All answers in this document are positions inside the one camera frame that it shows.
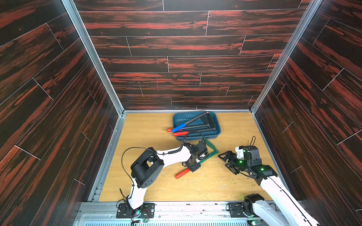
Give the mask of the grey hoe red grip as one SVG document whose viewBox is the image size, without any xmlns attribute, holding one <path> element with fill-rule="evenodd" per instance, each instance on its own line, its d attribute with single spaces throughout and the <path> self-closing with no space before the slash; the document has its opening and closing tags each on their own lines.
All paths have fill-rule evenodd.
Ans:
<svg viewBox="0 0 362 226">
<path fill-rule="evenodd" d="M 187 129 L 199 129 L 199 128 L 206 128 L 206 127 L 209 127 L 210 126 L 210 122 L 208 120 L 208 115 L 205 115 L 204 117 L 200 118 L 200 120 L 203 122 L 202 124 L 199 124 L 199 125 L 191 125 L 188 124 L 186 127 L 184 127 L 183 129 L 181 130 L 187 130 Z"/>
<path fill-rule="evenodd" d="M 199 129 L 187 129 L 187 130 L 181 130 L 181 131 L 178 131 L 178 132 L 175 132 L 173 133 L 173 136 L 174 137 L 177 137 L 177 136 L 185 136 L 187 135 L 188 133 L 190 132 L 193 132 L 193 131 L 197 131 L 197 132 L 200 132 L 200 133 L 203 133 L 203 132 L 209 132 L 209 131 L 215 131 L 216 130 L 216 123 L 215 121 L 213 120 L 211 114 L 209 113 L 208 115 L 208 120 L 210 122 L 210 126 L 209 127 L 206 127 L 206 128 L 199 128 Z M 199 124 L 202 124 L 203 122 L 199 119 L 193 123 L 190 124 L 191 125 L 199 125 Z"/>
</svg>

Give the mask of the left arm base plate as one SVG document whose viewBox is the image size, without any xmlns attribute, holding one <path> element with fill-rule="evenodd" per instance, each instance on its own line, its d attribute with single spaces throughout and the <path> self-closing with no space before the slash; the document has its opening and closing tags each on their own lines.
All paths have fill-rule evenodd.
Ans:
<svg viewBox="0 0 362 226">
<path fill-rule="evenodd" d="M 117 206 L 116 218 L 154 218 L 155 204 L 146 202 L 136 209 L 132 209 L 131 206 L 126 203 L 119 203 Z"/>
</svg>

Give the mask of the chrome hoe blue grip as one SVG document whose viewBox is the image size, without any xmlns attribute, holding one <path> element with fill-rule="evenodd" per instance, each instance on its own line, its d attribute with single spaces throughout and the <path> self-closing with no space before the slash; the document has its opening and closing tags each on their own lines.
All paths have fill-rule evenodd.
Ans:
<svg viewBox="0 0 362 226">
<path fill-rule="evenodd" d="M 204 113 L 202 113 L 201 115 L 195 117 L 194 119 L 192 119 L 192 120 L 190 120 L 190 121 L 187 121 L 186 123 L 181 124 L 181 125 L 179 125 L 178 127 L 173 128 L 173 129 L 171 130 L 171 132 L 172 132 L 172 133 L 175 133 L 175 132 L 183 129 L 184 127 L 186 127 L 188 124 L 190 124 L 190 123 L 192 123 L 192 122 L 194 122 L 194 121 L 196 121 L 196 120 L 204 117 L 204 116 L 207 115 L 207 114 L 209 114 L 209 112 L 204 112 Z"/>
</svg>

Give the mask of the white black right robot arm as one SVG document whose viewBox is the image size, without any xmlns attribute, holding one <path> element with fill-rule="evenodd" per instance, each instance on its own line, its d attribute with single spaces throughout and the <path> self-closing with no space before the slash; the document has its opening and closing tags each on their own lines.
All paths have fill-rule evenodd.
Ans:
<svg viewBox="0 0 362 226">
<path fill-rule="evenodd" d="M 272 209 L 259 194 L 244 197 L 242 212 L 247 217 L 260 217 L 270 226 L 318 226 L 314 219 L 286 189 L 276 171 L 262 164 L 256 146 L 239 146 L 218 157 L 234 175 L 242 174 L 255 182 L 272 198 L 283 215 Z"/>
</svg>

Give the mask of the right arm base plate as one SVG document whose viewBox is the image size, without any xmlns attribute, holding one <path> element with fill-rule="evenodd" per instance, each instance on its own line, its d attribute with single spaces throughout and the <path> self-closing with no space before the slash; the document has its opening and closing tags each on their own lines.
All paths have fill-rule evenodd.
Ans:
<svg viewBox="0 0 362 226">
<path fill-rule="evenodd" d="M 253 202 L 230 202 L 225 209 L 232 218 L 261 218 L 253 211 Z"/>
</svg>

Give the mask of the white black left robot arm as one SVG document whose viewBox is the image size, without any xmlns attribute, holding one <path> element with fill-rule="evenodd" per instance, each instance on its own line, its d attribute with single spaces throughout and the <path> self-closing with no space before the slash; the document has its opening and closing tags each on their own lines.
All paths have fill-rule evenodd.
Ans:
<svg viewBox="0 0 362 226">
<path fill-rule="evenodd" d="M 194 172 L 201 167 L 200 162 L 208 157 L 205 141 L 199 141 L 196 145 L 184 141 L 180 147 L 166 151 L 147 148 L 131 165 L 130 178 L 133 185 L 126 199 L 128 207 L 134 211 L 140 209 L 144 204 L 147 188 L 155 182 L 163 168 L 182 163 L 189 171 Z"/>
</svg>

